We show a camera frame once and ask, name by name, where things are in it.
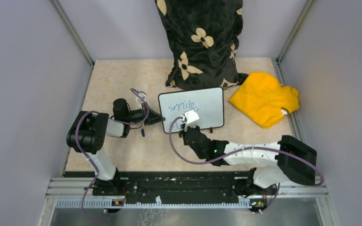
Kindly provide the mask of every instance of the black floral pillow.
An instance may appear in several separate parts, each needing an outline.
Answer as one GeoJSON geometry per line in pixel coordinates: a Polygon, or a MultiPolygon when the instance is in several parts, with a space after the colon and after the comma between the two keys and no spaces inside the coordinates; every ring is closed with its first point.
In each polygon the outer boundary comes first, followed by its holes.
{"type": "Polygon", "coordinates": [[[242,31],[242,0],[156,0],[174,67],[166,86],[185,90],[240,85],[235,54],[242,31]]]}

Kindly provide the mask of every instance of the white panel wall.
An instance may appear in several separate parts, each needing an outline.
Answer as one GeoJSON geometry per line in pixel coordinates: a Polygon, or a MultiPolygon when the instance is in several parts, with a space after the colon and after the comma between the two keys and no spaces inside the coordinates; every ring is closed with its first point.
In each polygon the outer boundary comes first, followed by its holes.
{"type": "Polygon", "coordinates": [[[0,226],[36,225],[88,72],[48,0],[0,0],[0,226]]]}
{"type": "MultiPolygon", "coordinates": [[[[154,0],[59,0],[91,57],[172,58],[154,0]]],[[[244,0],[239,57],[278,57],[306,0],[244,0]]]]}
{"type": "Polygon", "coordinates": [[[341,225],[362,225],[362,1],[317,1],[282,65],[341,225]]]}

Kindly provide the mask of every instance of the black cable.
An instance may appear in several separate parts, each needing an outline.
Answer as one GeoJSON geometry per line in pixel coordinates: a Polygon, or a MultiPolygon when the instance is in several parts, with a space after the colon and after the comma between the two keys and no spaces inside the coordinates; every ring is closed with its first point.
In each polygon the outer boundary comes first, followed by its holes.
{"type": "Polygon", "coordinates": [[[141,125],[139,127],[135,127],[135,128],[131,128],[131,129],[139,129],[141,127],[142,127],[142,123],[141,123],[141,125]]]}
{"type": "Polygon", "coordinates": [[[235,193],[236,193],[237,195],[240,195],[240,196],[242,196],[243,198],[247,198],[247,196],[246,196],[245,194],[242,194],[242,192],[240,192],[240,191],[237,189],[236,186],[235,186],[234,190],[235,190],[235,193]]]}

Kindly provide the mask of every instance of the beige speckled surface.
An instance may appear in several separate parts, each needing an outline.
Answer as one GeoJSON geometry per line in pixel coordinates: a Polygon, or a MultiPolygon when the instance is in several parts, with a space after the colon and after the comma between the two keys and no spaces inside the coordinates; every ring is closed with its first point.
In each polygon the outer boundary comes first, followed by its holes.
{"type": "MultiPolygon", "coordinates": [[[[275,76],[270,58],[237,58],[238,71],[241,73],[266,72],[275,76]]],[[[159,112],[157,96],[164,92],[174,92],[180,89],[166,88],[165,80],[173,66],[172,59],[145,59],[145,60],[105,60],[97,61],[83,110],[113,114],[113,101],[124,98],[131,109],[137,109],[135,96],[130,88],[143,90],[145,100],[153,110],[159,112]]],[[[222,128],[214,129],[213,134],[204,131],[211,139],[229,140],[242,144],[260,144],[278,141],[281,135],[290,135],[288,119],[270,129],[262,129],[247,116],[233,107],[228,99],[238,89],[234,87],[224,91],[225,124],[222,128]]],[[[128,137],[105,138],[104,149],[112,163],[120,171],[214,171],[214,170],[246,170],[252,165],[235,165],[215,167],[208,165],[192,165],[179,159],[172,151],[168,135],[163,132],[161,123],[143,126],[145,137],[140,129],[131,130],[128,137]]],[[[173,135],[177,150],[187,159],[199,160],[192,149],[184,146],[178,135],[173,135]]],[[[70,151],[67,171],[92,171],[82,154],[70,151]]]]}

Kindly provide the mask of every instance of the yellow cloth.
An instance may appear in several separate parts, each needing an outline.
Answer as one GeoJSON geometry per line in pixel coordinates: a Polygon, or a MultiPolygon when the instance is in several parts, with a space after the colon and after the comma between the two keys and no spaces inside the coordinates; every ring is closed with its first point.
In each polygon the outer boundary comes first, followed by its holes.
{"type": "Polygon", "coordinates": [[[299,92],[282,86],[276,78],[264,72],[249,74],[229,102],[259,126],[268,129],[284,114],[299,109],[299,92]]]}

